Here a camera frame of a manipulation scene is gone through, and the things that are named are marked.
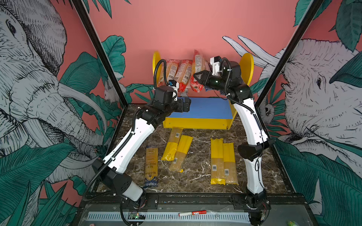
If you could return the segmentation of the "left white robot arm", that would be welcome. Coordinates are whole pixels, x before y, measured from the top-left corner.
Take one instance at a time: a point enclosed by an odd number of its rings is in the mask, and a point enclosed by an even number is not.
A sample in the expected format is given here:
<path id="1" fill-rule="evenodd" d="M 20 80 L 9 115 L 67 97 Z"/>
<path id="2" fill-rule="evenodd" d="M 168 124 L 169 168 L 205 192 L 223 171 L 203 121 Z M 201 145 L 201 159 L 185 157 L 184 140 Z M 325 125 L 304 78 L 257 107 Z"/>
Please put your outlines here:
<path id="1" fill-rule="evenodd" d="M 87 185 L 83 199 L 87 199 L 89 189 L 99 179 L 113 193 L 130 199 L 136 208 L 142 208 L 146 204 L 146 192 L 133 182 L 125 170 L 142 143 L 166 117 L 173 112 L 188 112 L 190 105 L 190 98 L 178 98 L 175 88 L 170 86 L 156 88 L 154 98 L 134 113 L 131 128 L 125 137 L 107 156 L 103 159 L 97 158 L 93 162 L 95 176 Z"/>

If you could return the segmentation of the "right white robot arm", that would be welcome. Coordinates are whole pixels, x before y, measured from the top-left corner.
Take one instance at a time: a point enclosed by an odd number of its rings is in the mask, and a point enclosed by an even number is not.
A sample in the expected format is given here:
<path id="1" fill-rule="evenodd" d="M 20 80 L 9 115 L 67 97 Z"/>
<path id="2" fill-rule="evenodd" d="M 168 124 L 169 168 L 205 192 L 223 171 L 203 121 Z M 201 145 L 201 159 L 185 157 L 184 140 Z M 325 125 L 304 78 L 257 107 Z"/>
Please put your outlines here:
<path id="1" fill-rule="evenodd" d="M 194 73 L 193 78 L 201 85 L 223 91 L 236 109 L 247 136 L 247 143 L 238 146 L 248 179 L 245 202 L 252 210 L 266 207 L 267 192 L 262 181 L 261 161 L 263 151 L 269 148 L 273 141 L 268 138 L 261 125 L 251 89 L 241 78 L 240 65 L 222 58 L 216 63 L 216 72 L 203 70 Z"/>

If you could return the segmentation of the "red spaghetti pack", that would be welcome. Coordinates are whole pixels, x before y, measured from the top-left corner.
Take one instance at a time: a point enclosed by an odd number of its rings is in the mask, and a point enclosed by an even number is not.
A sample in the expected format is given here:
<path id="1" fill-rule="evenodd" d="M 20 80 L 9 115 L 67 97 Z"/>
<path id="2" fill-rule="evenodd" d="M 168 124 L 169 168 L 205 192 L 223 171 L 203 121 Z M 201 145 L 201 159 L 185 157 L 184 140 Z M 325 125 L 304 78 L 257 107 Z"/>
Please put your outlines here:
<path id="1" fill-rule="evenodd" d="M 175 60 L 175 59 L 167 59 L 166 60 L 166 78 L 167 78 L 167 81 L 174 80 L 180 63 L 181 63 L 180 60 Z M 159 79 L 158 79 L 158 82 L 157 82 L 158 87 L 166 84 L 164 82 L 163 74 L 164 74 L 164 64 L 161 64 L 160 76 L 159 76 Z"/>
<path id="2" fill-rule="evenodd" d="M 192 72 L 192 60 L 183 60 L 176 72 L 174 80 L 179 83 L 178 92 L 183 93 L 186 90 L 189 78 Z"/>
<path id="3" fill-rule="evenodd" d="M 194 50 L 194 58 L 192 63 L 192 71 L 190 78 L 190 87 L 194 92 L 200 93 L 204 88 L 195 78 L 194 74 L 205 70 L 205 61 L 203 55 L 198 51 Z"/>

